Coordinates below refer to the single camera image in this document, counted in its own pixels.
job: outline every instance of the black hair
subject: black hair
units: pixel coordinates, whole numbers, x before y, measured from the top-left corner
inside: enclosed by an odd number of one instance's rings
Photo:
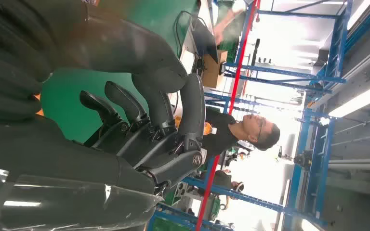
[[[232,189],[236,191],[240,184],[242,184],[242,185],[239,188],[239,192],[243,191],[245,189],[245,184],[243,184],[243,182],[239,182],[239,184],[237,184],[236,186],[233,186]]]
[[[253,144],[260,151],[266,151],[273,147],[280,139],[280,129],[276,124],[273,124],[272,131],[266,136],[263,141]]]

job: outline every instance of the person's arm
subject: person's arm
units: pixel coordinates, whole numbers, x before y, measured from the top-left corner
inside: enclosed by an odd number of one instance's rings
[[[230,196],[226,196],[226,205],[223,210],[227,210],[229,208],[229,203],[230,203]]]
[[[246,10],[246,3],[244,0],[236,0],[233,3],[232,8],[227,12],[225,18],[216,24],[213,32],[215,34],[216,45],[223,40],[223,30],[238,16],[240,13]]]

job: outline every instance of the black robotic finger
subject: black robotic finger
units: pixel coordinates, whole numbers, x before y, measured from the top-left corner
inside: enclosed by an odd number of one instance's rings
[[[82,90],[80,102],[83,106],[98,112],[103,123],[114,124],[121,120],[117,111],[103,98]]]
[[[107,81],[104,86],[104,92],[111,102],[124,109],[129,123],[133,124],[141,120],[148,120],[147,113],[140,102],[122,86],[112,81]]]

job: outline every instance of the black t-shirt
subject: black t-shirt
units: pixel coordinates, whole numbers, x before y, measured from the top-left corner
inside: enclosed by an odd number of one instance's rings
[[[216,134],[203,137],[202,148],[207,150],[206,160],[234,146],[238,139],[230,132],[229,124],[236,120],[229,114],[223,114],[212,109],[206,109],[206,122],[217,128]]]
[[[206,172],[202,172],[202,174],[199,176],[199,179],[205,180],[205,177],[206,177]],[[222,186],[222,187],[227,188],[227,189],[232,189],[232,176],[227,175],[225,172],[223,172],[221,170],[217,170],[215,172],[215,176],[213,177],[213,184],[218,185],[218,186]],[[202,188],[199,188],[198,189],[198,194],[199,195],[204,195],[205,190],[202,189]]]

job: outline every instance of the orange object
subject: orange object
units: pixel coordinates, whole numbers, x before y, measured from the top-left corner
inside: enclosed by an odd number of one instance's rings
[[[175,116],[175,125],[176,127],[178,128],[179,127],[179,124],[181,123],[181,119],[182,117],[180,116]],[[209,135],[209,134],[216,134],[216,128],[212,127],[212,125],[208,122],[205,122],[205,128],[203,130],[203,135],[206,136],[206,135]]]
[[[36,96],[36,98],[37,98],[38,100],[40,100],[40,94],[39,94],[39,95],[37,95],[37,96]],[[41,115],[41,116],[44,116],[43,108],[42,108],[40,111],[38,111],[36,114]]]

